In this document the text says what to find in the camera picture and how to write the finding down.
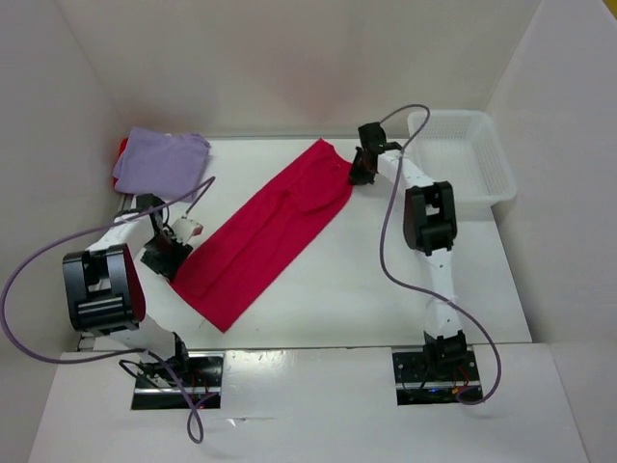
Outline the magenta t shirt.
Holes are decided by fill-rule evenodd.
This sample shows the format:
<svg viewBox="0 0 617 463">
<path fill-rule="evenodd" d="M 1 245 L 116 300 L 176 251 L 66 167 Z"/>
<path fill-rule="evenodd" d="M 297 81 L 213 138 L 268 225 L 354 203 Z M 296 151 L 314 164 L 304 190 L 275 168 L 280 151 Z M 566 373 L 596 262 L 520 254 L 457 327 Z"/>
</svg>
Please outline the magenta t shirt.
<svg viewBox="0 0 617 463">
<path fill-rule="evenodd" d="M 182 263 L 173 290 L 226 332 L 347 205 L 350 169 L 315 141 Z"/>
</svg>

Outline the lilac t shirt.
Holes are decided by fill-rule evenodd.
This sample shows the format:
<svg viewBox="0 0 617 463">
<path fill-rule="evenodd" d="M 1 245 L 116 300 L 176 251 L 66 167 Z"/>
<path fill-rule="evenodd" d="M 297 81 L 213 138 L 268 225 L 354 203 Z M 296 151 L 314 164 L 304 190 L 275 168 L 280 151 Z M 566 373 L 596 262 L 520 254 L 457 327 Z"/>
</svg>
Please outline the lilac t shirt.
<svg viewBox="0 0 617 463">
<path fill-rule="evenodd" d="M 200 183 L 211 145 L 200 134 L 171 135 L 134 127 L 113 169 L 115 189 L 173 199 Z"/>
</svg>

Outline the red t shirt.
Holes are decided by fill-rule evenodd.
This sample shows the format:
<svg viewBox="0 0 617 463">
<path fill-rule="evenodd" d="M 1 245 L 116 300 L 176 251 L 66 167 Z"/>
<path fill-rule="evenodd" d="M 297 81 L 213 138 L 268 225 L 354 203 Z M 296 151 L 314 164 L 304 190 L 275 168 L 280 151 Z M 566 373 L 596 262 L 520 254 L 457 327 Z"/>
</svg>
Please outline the red t shirt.
<svg viewBox="0 0 617 463">
<path fill-rule="evenodd" d="M 119 181 L 119 177 L 120 177 L 120 171 L 121 171 L 121 157 L 124 153 L 124 151 L 126 150 L 126 146 L 128 144 L 128 138 L 125 137 L 120 141 L 119 147 L 118 147 L 118 152 L 117 155 L 115 157 L 115 164 L 114 167 L 112 169 L 112 174 L 111 174 L 111 179 L 112 179 L 112 186 L 116 187 L 117 182 Z"/>
</svg>

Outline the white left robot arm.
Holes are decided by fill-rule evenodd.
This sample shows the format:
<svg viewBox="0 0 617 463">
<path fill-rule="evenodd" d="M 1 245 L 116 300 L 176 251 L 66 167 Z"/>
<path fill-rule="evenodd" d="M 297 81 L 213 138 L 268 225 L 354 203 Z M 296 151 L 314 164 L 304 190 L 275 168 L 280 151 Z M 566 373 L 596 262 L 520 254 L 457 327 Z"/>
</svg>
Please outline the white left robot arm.
<svg viewBox="0 0 617 463">
<path fill-rule="evenodd" d="M 109 338 L 128 349 L 138 349 L 146 376 L 171 382 L 173 376 L 155 360 L 166 361 L 175 376 L 193 374 L 190 357 L 180 336 L 162 328 L 147 315 L 144 294 L 134 258 L 166 283 L 173 281 L 192 247 L 177 236 L 159 210 L 163 201 L 139 195 L 134 209 L 116 217 L 114 227 L 87 250 L 65 255 L 63 274 L 67 306 L 73 329 L 98 338 Z"/>
</svg>

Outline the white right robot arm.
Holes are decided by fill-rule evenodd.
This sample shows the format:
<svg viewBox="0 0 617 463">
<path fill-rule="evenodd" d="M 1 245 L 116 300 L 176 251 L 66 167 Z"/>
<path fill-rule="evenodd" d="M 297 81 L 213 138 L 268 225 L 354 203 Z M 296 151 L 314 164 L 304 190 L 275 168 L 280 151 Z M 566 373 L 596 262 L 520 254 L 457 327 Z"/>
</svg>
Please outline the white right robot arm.
<svg viewBox="0 0 617 463">
<path fill-rule="evenodd" d="M 458 233 L 454 191 L 447 181 L 426 175 L 403 153 L 397 142 L 387 140 L 378 122 L 359 127 L 349 181 L 354 186 L 372 184 L 377 175 L 391 181 L 396 199 L 404 200 L 403 236 L 406 245 L 423 260 L 428 284 L 421 290 L 429 296 L 422 348 L 430 373 L 446 375 L 460 365 L 468 345 L 460 316 L 453 307 L 456 300 L 452 249 Z"/>
</svg>

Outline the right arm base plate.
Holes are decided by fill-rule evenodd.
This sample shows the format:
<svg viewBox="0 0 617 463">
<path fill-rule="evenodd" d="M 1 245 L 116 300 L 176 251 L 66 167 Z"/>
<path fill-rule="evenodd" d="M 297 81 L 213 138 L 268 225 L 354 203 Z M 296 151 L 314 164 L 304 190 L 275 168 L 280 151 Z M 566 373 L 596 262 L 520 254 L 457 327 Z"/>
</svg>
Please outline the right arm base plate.
<svg viewBox="0 0 617 463">
<path fill-rule="evenodd" d="M 471 349 L 463 361 L 432 370 L 420 347 L 391 352 L 398 406 L 449 404 L 457 395 L 468 401 L 483 397 L 480 376 Z"/>
</svg>

